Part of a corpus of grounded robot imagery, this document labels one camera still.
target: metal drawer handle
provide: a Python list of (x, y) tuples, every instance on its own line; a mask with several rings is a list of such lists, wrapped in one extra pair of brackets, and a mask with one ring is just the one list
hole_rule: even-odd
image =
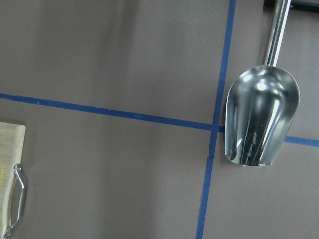
[(13, 167), (13, 173), (15, 174), (17, 180), (19, 181), (19, 183), (21, 185), (21, 194), (20, 194), (20, 200), (19, 200), (19, 205), (18, 205), (18, 212), (17, 212), (16, 221), (14, 224), (12, 224), (10, 227), (7, 228), (7, 230), (5, 231), (5, 233), (3, 235), (3, 239), (8, 239), (12, 235), (13, 229), (15, 228), (17, 223), (21, 220), (23, 208), (24, 208), (25, 185), (24, 185), (24, 181), (22, 179), (22, 166), (21, 166), (21, 164), (18, 163)]

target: silver scoop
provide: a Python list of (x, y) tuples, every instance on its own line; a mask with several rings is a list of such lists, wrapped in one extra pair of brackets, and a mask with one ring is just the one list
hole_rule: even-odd
[(226, 104), (225, 154), (237, 164), (271, 165), (298, 103), (294, 78), (276, 67), (291, 0), (277, 0), (264, 64), (241, 74)]

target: black object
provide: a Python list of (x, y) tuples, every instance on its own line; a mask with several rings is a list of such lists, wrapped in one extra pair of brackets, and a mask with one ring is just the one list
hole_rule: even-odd
[[(275, 0), (264, 0), (264, 6), (274, 7)], [(319, 4), (303, 1), (291, 1), (290, 9), (319, 13)]]

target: horizontal blue line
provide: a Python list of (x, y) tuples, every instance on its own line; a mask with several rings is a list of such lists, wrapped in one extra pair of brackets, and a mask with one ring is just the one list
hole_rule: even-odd
[[(41, 105), (41, 106), (50, 106), (55, 108), (67, 109), (67, 110), (101, 114), (106, 116), (115, 116), (115, 117), (128, 118), (128, 119), (134, 119), (134, 120), (164, 123), (164, 124), (176, 125), (181, 127), (202, 129), (202, 130), (212, 130), (213, 128), (213, 126), (208, 123), (199, 123), (199, 122), (188, 121), (188, 120), (150, 116), (150, 115), (139, 114), (139, 113), (110, 110), (110, 109), (105, 109), (100, 107), (71, 104), (71, 103), (66, 103), (61, 101), (44, 100), (44, 99), (38, 99), (38, 98), (26, 97), (26, 96), (14, 96), (14, 95), (0, 93), (0, 99), (7, 99), (11, 101), (29, 103), (29, 104)], [(219, 126), (218, 131), (220, 133), (225, 133), (225, 127)], [(314, 140), (314, 139), (287, 136), (285, 142), (319, 147), (319, 140)]]

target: curved metal handle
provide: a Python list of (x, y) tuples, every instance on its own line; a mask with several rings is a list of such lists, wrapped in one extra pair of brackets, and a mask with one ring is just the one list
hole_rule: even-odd
[(277, 0), (264, 65), (276, 66), (291, 0)]
[(8, 239), (12, 235), (13, 229), (15, 228), (15, 226), (17, 225), (17, 223), (20, 221), (20, 219), (22, 217), (23, 208), (24, 208), (25, 185), (24, 185), (24, 181), (22, 179), (22, 166), (21, 166), (21, 164), (18, 163), (13, 167), (13, 173), (15, 174), (17, 180), (19, 181), (19, 183), (21, 185), (21, 194), (20, 194), (20, 199), (19, 199), (16, 221), (9, 228), (7, 228), (7, 230), (5, 231), (5, 233), (3, 235), (3, 239)]

